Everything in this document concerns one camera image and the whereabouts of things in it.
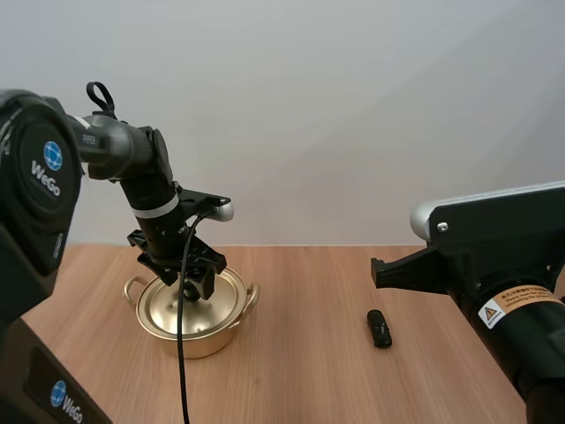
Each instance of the pot rim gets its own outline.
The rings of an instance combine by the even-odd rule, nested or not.
[[[234,287],[234,290],[237,293],[237,301],[236,301],[236,304],[234,305],[232,311],[230,312],[228,317],[223,322],[221,322],[221,324],[218,324],[216,326],[217,328],[214,328],[210,332],[202,331],[201,333],[183,334],[183,337],[182,337],[183,343],[207,339],[207,338],[210,338],[210,337],[216,335],[217,333],[220,333],[221,331],[227,331],[229,329],[237,329],[238,320],[241,318],[241,315],[244,312],[245,305],[247,303],[246,302],[247,287],[245,285],[244,280],[241,278],[241,276],[236,271],[234,271],[233,269],[226,268],[224,271],[222,271],[220,276],[224,275],[224,273],[228,274],[228,275],[231,274],[230,278],[226,278],[226,279],[230,282],[230,284],[232,284],[232,286],[233,285],[236,286],[236,287]],[[164,285],[164,282],[161,281],[161,279],[159,277],[156,277],[153,280],[151,280],[150,282],[146,283],[146,286],[143,289],[143,292],[140,294],[138,301],[135,302],[135,314],[138,317],[138,321],[141,324],[141,327],[143,327],[143,329],[146,332],[148,332],[150,335],[157,337],[157,338],[160,338],[161,340],[176,342],[177,341],[177,334],[171,334],[171,333],[169,333],[169,332],[167,332],[163,329],[158,329],[159,332],[155,331],[154,329],[149,328],[147,326],[147,323],[144,321],[144,319],[141,316],[140,310],[141,310],[142,306],[144,306],[144,305],[142,305],[141,301],[143,299],[147,298],[147,292],[148,291],[158,290],[156,288],[156,285],[160,286],[161,284]]]

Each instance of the white ring band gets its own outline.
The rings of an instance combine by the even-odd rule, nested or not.
[[[133,214],[138,218],[153,219],[168,214],[171,210],[177,207],[177,204],[178,204],[178,196],[175,194],[175,197],[173,197],[170,201],[160,206],[159,208],[150,209],[150,210],[139,210],[132,208],[132,211]]]

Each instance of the sticker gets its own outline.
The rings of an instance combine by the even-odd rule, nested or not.
[[[498,321],[510,312],[536,302],[561,303],[545,287],[520,285],[498,293],[479,309],[478,316],[489,329],[492,329]]]

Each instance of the black cable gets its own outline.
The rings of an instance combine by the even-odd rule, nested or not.
[[[185,377],[185,352],[183,350],[183,304],[184,304],[184,286],[186,275],[186,261],[188,260],[188,252],[190,250],[191,240],[196,232],[196,226],[206,218],[205,215],[198,216],[191,229],[188,231],[186,239],[185,251],[183,252],[183,262],[180,267],[180,275],[178,276],[178,299],[177,299],[177,350],[178,350],[178,373],[180,374],[180,396],[183,403],[183,419],[185,424],[190,424],[188,417],[188,402],[186,398],[186,377]]]

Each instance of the white wall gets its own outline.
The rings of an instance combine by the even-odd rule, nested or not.
[[[0,86],[84,116],[106,83],[183,186],[233,198],[213,243],[410,243],[417,201],[565,179],[563,1],[5,3]],[[71,241],[135,226],[83,184]]]

